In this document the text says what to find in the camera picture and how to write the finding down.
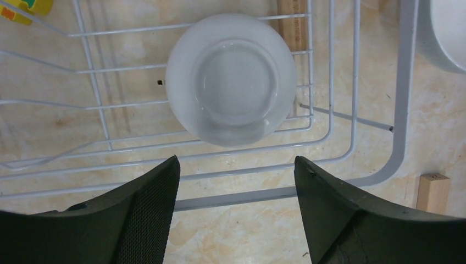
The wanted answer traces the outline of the plain white bowl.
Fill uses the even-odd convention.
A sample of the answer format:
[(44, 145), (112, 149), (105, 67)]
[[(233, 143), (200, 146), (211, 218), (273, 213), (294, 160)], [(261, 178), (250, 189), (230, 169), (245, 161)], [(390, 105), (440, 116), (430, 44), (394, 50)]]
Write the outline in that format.
[(170, 108), (207, 143), (256, 143), (285, 121), (297, 90), (293, 55), (279, 33), (249, 15), (225, 13), (193, 24), (167, 62)]

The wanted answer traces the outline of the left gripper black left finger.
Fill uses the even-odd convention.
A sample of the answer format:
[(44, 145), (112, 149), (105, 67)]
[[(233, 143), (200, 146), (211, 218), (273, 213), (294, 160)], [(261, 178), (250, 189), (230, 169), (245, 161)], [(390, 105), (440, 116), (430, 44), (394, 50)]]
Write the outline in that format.
[(1, 263), (162, 263), (179, 182), (172, 156), (65, 211), (2, 211)]

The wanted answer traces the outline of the white footed bowl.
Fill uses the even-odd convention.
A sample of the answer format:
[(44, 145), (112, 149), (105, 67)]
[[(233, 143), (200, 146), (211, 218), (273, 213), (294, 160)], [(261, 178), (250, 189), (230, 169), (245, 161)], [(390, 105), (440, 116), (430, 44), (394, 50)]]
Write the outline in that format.
[(419, 1), (416, 44), (430, 64), (465, 74), (465, 1)]

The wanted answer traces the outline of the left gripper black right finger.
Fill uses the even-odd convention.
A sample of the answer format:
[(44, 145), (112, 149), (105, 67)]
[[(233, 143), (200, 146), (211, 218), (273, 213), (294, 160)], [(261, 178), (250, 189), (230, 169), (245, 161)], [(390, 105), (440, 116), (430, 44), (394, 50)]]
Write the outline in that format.
[(465, 263), (465, 219), (389, 202), (295, 158), (313, 263)]

